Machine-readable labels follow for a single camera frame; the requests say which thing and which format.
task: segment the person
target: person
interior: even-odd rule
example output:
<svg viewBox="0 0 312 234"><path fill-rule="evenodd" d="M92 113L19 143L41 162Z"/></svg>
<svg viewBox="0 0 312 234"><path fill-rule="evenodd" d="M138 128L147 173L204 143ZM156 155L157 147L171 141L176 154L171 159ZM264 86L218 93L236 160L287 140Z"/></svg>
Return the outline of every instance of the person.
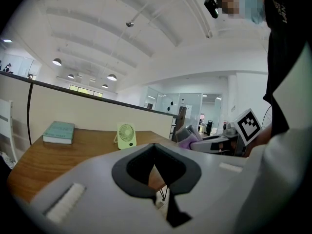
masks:
<svg viewBox="0 0 312 234"><path fill-rule="evenodd" d="M3 71L6 72L6 73L9 73L10 72L10 67L12 67L12 66L9 63L8 65L6 65L6 67L3 69Z"/></svg>
<svg viewBox="0 0 312 234"><path fill-rule="evenodd" d="M251 20L255 24L266 21L271 29L268 49L268 83L263 99L272 106L272 123L246 148L249 156L253 147L267 144L271 137L288 130L287 121L273 97L273 92L287 76L303 47L308 42L309 0L216 0L222 12L233 17Z"/></svg>

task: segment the desk surface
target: desk surface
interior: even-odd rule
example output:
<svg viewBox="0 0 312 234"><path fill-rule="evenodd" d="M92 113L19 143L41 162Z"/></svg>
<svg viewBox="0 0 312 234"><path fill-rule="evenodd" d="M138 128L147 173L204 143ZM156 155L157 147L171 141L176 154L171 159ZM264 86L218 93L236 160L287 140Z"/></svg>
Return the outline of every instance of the desk surface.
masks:
<svg viewBox="0 0 312 234"><path fill-rule="evenodd" d="M40 137L21 157L10 173L7 185L11 193L30 202L47 184L91 157L118 150L116 132L75 129L72 145L52 144ZM136 132L137 145L174 142L151 131ZM150 173L149 186L156 191L165 186L156 167Z"/></svg>

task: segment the handrail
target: handrail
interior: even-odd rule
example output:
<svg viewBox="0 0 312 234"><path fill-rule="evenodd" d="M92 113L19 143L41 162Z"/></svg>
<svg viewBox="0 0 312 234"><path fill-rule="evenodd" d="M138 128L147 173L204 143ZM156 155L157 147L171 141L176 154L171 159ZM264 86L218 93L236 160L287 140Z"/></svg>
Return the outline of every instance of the handrail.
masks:
<svg viewBox="0 0 312 234"><path fill-rule="evenodd" d="M22 81L28 82L30 84L34 84L34 85L38 85L38 86L54 89L54 90L57 90L57 91L65 92L65 93L76 95L76 96L81 96L81 97L85 97L85 98L95 99L95 100L104 101L104 102L115 104L115 105L119 105L119 106L135 108L135 109L139 109L139 110L143 110L143 111L148 111L148 112L152 112L152 113L156 113L156 114L162 114L162 115L168 115L168 116L172 116L173 118L181 119L181 116L179 116L179 115L168 114L168 113L164 113L164 112L161 112L161 111L155 111L155 110L152 110L152 109L147 109L147 108L144 108L144 107L127 104L127 103L116 101L116 100L112 100L112 99L106 99L106 98L97 97L97 96L93 96L93 95L89 95L89 94L84 94L84 93L77 92L77 91L74 91L74 90L70 90L70 89L67 89L67 88L54 86L54 85L51 85L51 84L48 84L48 83L44 83L44 82L41 82L41 81L37 81L37 80L31 80L31 79L28 79L28 78L25 78L25 77L17 76L17 75L14 75L14 74L3 72L3 71L0 71L0 74L4 75L4 76L11 77L11 78L14 78L14 79L22 80Z"/></svg>

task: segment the book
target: book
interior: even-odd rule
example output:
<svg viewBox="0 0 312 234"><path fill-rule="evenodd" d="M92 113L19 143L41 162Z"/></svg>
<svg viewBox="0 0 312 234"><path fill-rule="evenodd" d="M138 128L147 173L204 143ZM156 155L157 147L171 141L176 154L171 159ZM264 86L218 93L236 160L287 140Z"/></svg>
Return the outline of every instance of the book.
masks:
<svg viewBox="0 0 312 234"><path fill-rule="evenodd" d="M53 121L43 133L43 141L58 144L72 144L75 125L72 123Z"/></svg>

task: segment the green desk fan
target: green desk fan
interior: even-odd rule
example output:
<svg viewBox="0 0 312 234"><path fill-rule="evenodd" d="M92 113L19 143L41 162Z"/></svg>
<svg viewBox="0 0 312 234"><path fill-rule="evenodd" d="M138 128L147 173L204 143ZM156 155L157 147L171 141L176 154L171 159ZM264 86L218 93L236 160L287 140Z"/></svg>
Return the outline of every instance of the green desk fan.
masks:
<svg viewBox="0 0 312 234"><path fill-rule="evenodd" d="M114 139L114 143L118 143L118 148L121 150L136 146L137 137L134 124L118 123L117 135Z"/></svg>

